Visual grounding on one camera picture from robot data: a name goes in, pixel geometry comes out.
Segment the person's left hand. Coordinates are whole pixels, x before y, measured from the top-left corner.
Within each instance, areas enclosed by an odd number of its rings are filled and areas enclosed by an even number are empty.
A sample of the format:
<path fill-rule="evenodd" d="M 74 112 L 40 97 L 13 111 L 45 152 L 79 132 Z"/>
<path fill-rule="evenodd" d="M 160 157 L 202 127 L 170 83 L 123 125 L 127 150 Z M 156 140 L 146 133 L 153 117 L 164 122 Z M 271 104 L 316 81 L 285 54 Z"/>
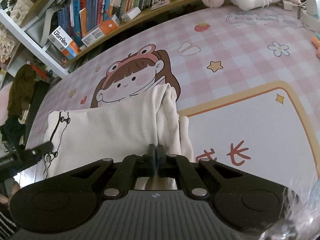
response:
<path fill-rule="evenodd" d="M 0 194 L 0 203 L 3 205 L 9 205 L 11 198 L 13 197 L 13 195 L 20 190 L 20 185 L 18 182 L 14 182 L 12 189 L 11 189 L 11 196 L 10 197 L 6 197 L 3 194 Z"/>

